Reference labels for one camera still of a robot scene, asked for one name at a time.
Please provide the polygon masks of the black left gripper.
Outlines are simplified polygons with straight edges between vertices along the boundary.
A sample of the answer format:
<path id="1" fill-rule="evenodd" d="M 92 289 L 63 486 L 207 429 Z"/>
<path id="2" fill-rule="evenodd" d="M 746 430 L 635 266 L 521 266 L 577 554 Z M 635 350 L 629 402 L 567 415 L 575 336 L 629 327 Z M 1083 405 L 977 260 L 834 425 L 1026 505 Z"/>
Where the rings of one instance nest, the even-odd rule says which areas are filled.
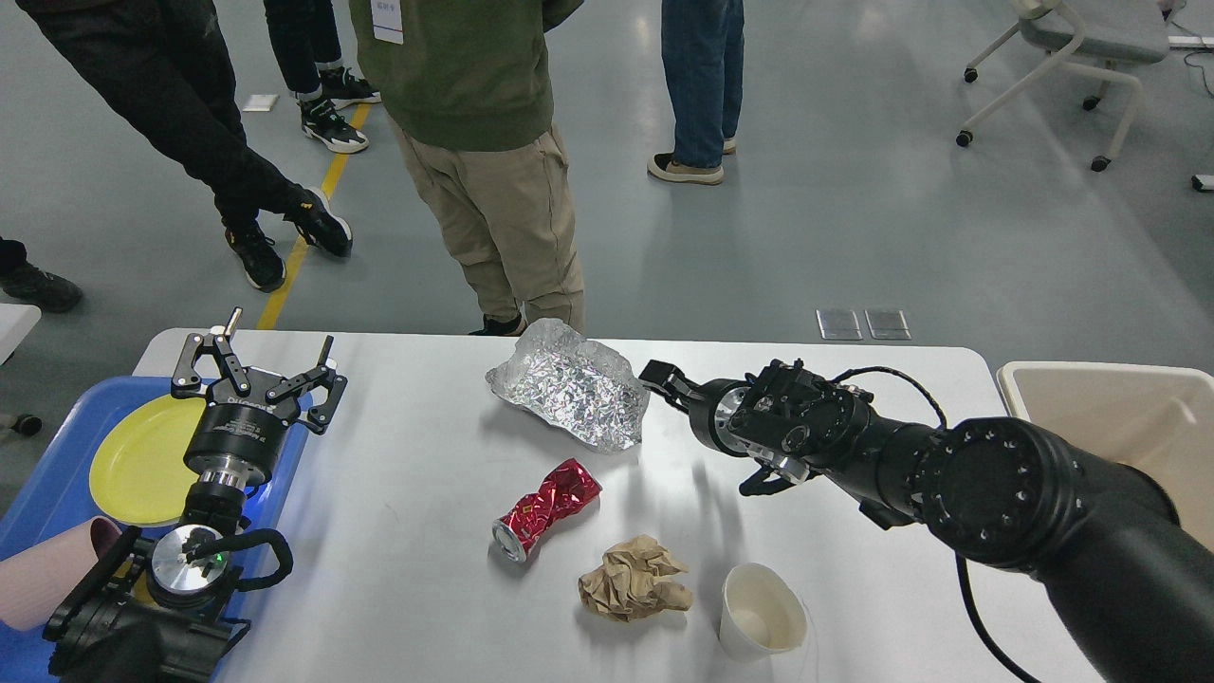
<path id="1" fill-rule="evenodd" d="M 171 376 L 171 397 L 204 395 L 202 377 L 195 372 L 195 363 L 202 355 L 212 358 L 220 379 L 229 381 L 229 393 L 242 398 L 250 395 L 251 380 L 229 345 L 240 315 L 243 308 L 234 308 L 221 328 L 212 328 L 205 334 L 194 332 L 185 340 Z M 186 446 L 185 466 L 202 480 L 208 477 L 208 471 L 231 472 L 237 476 L 238 486 L 259 486 L 272 480 L 289 425 L 304 425 L 314 434 L 325 434 L 337 412 L 348 379 L 340 375 L 330 362 L 333 342 L 333 336 L 325 338 L 316 368 L 270 385 L 270 389 L 263 392 L 267 411 L 242 402 L 208 399 Z M 312 389 L 324 389 L 324 402 L 314 402 L 304 412 L 299 399 Z"/>

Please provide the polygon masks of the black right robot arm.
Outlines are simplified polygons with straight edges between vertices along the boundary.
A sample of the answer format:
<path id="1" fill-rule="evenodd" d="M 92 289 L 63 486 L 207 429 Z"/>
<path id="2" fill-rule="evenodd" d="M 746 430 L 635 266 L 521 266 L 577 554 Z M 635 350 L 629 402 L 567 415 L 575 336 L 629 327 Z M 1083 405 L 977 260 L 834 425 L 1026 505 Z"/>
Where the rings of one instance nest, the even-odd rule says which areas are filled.
<path id="1" fill-rule="evenodd" d="M 850 377 L 771 362 L 759 375 L 698 385 L 649 362 L 640 381 L 690 416 L 703 445 L 759 463 L 741 494 L 826 476 L 879 527 L 927 525 L 955 552 L 977 636 L 1019 679 L 1029 675 L 985 628 L 968 562 L 1044 584 L 1106 681 L 1213 678 L 1212 553 L 1184 531 L 1156 480 L 1011 416 L 953 428 L 885 419 Z"/>

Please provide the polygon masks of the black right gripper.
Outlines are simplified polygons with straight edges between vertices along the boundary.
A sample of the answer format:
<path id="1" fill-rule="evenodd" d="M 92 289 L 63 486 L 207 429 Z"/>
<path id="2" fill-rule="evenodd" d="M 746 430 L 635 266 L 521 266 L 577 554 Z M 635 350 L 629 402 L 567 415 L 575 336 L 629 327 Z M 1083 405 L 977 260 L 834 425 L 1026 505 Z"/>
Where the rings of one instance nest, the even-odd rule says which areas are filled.
<path id="1" fill-rule="evenodd" d="M 749 385 L 737 379 L 715 379 L 697 385 L 673 363 L 651 360 L 639 376 L 647 389 L 660 395 L 669 406 L 690 416 L 693 436 L 713 450 L 749 457 L 747 446 L 728 432 L 728 421 L 745 399 Z"/>

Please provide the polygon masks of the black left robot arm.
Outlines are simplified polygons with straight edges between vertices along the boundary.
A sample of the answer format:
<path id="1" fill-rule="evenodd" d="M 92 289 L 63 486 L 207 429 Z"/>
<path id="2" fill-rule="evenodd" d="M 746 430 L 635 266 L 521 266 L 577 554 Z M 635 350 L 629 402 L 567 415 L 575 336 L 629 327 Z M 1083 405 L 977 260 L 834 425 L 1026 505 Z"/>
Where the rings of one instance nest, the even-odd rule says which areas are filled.
<path id="1" fill-rule="evenodd" d="M 226 617 L 231 597 L 293 571 L 287 537 L 248 523 L 246 488 L 270 483 L 293 425 L 327 432 L 347 379 L 331 336 L 293 377 L 244 366 L 231 351 L 239 317 L 186 338 L 171 377 L 174 398 L 205 402 L 185 449 L 195 483 L 178 522 L 157 539 L 127 527 L 49 617 L 49 673 L 61 681 L 208 682 L 251 626 Z"/>

